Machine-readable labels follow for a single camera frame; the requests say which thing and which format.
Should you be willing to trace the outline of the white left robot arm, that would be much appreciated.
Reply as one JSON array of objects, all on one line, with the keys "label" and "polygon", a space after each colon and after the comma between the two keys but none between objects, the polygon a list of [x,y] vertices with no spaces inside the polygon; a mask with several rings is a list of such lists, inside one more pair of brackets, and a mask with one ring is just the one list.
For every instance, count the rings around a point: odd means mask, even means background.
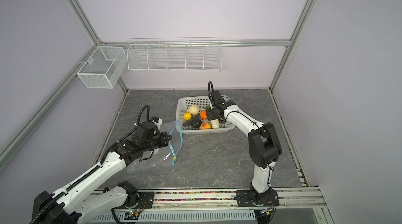
[{"label": "white left robot arm", "polygon": [[142,161],[143,153],[164,148],[171,139],[167,132],[152,132],[113,143],[101,160],[83,175],[53,193],[40,193],[34,200],[31,223],[84,224],[107,210],[119,207],[145,208],[146,200],[127,181],[91,200],[87,197],[117,172],[134,161]]}]

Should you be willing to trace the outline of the clear zip top bag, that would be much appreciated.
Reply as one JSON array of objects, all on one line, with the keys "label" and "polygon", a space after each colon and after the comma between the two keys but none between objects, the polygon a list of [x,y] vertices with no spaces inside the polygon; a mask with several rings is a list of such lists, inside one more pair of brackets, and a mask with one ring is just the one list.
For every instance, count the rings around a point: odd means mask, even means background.
[{"label": "clear zip top bag", "polygon": [[178,153],[183,146],[183,133],[179,126],[179,121],[171,121],[163,123],[161,132],[167,132],[171,135],[172,139],[166,147],[156,149],[153,156],[151,151],[143,154],[142,161],[135,161],[127,168],[128,172],[134,171],[149,171],[156,168],[164,168],[165,166],[171,167],[175,165],[175,161],[178,157]]}]

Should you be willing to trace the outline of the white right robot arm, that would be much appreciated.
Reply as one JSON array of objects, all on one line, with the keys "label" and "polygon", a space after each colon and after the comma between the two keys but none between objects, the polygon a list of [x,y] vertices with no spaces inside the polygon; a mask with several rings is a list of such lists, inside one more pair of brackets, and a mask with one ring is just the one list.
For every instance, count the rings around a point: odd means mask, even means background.
[{"label": "white right robot arm", "polygon": [[207,115],[220,123],[231,122],[248,137],[249,156],[254,163],[251,189],[257,194],[269,191],[274,167],[282,154],[275,126],[254,119],[232,101],[211,103]]}]

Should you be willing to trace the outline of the yellow lemon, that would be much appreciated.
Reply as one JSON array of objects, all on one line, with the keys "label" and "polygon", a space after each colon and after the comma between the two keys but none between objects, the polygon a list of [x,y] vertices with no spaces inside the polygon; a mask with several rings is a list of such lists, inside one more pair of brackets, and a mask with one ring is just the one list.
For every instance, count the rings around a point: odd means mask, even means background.
[{"label": "yellow lemon", "polygon": [[189,121],[192,118],[192,114],[191,113],[184,113],[183,114],[183,119],[185,121]]}]

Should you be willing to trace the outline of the white perforated plastic basket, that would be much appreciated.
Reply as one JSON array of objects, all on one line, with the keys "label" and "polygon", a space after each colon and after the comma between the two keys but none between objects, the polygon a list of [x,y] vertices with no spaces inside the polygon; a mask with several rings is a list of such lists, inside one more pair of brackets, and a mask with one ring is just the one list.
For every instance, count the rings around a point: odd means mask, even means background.
[{"label": "white perforated plastic basket", "polygon": [[185,122],[183,115],[187,112],[187,109],[193,105],[197,105],[202,111],[204,108],[210,106],[210,100],[208,96],[193,96],[193,97],[183,97],[178,100],[176,120],[179,121],[180,129],[185,135],[195,135],[195,134],[215,134],[215,133],[225,133],[235,128],[232,122],[226,122],[225,124],[220,124],[219,128],[211,129],[200,129],[192,128],[191,126],[184,127]]}]

